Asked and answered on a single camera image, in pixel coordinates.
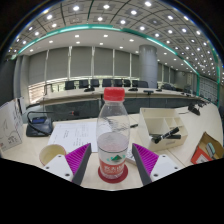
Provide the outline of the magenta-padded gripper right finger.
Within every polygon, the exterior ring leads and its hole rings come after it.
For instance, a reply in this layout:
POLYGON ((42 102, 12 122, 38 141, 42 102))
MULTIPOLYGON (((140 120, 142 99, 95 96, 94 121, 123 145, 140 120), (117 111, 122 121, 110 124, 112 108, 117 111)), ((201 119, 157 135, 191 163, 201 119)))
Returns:
POLYGON ((132 154, 143 185, 180 170, 180 167, 168 155, 157 155, 136 143, 132 144, 132 154))

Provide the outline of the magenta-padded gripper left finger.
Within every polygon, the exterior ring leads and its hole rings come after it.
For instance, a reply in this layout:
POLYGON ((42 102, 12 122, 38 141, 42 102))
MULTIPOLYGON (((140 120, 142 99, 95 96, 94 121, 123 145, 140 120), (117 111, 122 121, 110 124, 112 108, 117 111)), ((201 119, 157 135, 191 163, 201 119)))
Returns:
POLYGON ((91 153, 91 144, 87 143, 67 155, 55 156, 43 169, 76 185, 80 185, 91 153))

